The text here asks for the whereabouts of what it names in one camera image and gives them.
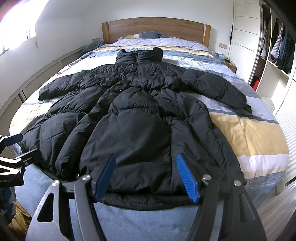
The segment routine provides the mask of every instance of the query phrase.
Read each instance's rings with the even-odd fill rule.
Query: wall socket
[[[227,45],[226,44],[219,43],[219,47],[220,48],[223,48],[223,49],[227,49]]]
[[[100,41],[100,38],[93,39],[93,42]]]

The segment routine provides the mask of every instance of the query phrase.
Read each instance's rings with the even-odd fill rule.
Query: wooden headboard
[[[148,31],[185,40],[194,40],[209,47],[211,26],[178,18],[127,18],[102,23],[105,43],[114,43],[119,37]]]

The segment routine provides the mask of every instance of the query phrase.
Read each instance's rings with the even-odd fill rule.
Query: wooden bedside table
[[[223,60],[222,63],[230,68],[233,73],[237,72],[237,67],[230,60]]]

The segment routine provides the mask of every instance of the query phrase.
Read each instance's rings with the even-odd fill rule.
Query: silver screw
[[[53,180],[52,181],[52,185],[55,187],[57,185],[59,185],[59,180]]]
[[[238,181],[238,180],[235,180],[235,181],[233,182],[233,184],[234,184],[235,186],[237,186],[237,187],[240,187],[242,183],[241,183],[240,181]]]
[[[202,176],[202,179],[205,180],[205,181],[208,181],[208,180],[211,180],[211,176],[209,174],[204,174]]]
[[[82,176],[82,180],[83,180],[83,181],[88,181],[90,178],[91,178],[90,175],[83,175],[83,176]]]

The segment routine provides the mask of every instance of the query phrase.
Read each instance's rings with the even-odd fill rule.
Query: black puffer jacket
[[[137,210],[192,204],[176,167],[186,153],[219,180],[245,182],[238,160],[194,91],[250,111],[224,78],[162,62],[162,50],[125,52],[115,64],[57,78],[40,100],[65,95],[22,131],[22,151],[62,179],[90,173],[107,154],[117,166],[103,203]]]

